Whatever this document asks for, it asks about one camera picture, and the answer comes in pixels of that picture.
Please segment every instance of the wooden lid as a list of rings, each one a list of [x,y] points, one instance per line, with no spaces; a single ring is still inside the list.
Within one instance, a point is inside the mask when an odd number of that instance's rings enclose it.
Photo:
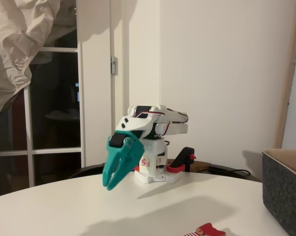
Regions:
[[[264,151],[264,154],[296,173],[296,150],[270,149]]]

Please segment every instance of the door hinge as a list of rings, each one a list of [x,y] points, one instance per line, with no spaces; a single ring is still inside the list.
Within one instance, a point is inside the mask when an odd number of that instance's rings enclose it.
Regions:
[[[111,74],[115,75],[117,72],[117,58],[114,56],[111,56]]]

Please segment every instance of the white round table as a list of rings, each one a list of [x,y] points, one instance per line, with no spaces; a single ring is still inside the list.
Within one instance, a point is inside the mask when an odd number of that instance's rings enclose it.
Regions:
[[[262,184],[186,173],[115,189],[102,176],[45,184],[0,197],[0,236],[182,236],[212,223],[227,236],[287,236],[263,205]]]

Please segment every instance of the red and white object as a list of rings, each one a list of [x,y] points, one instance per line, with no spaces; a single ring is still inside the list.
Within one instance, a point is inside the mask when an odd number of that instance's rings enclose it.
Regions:
[[[196,229],[195,232],[184,236],[226,236],[226,233],[215,229],[211,223],[204,224]]]

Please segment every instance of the white curtain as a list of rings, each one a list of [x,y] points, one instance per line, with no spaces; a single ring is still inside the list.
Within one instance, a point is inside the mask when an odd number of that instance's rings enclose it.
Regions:
[[[0,111],[30,84],[40,48],[75,28],[75,0],[0,0]]]

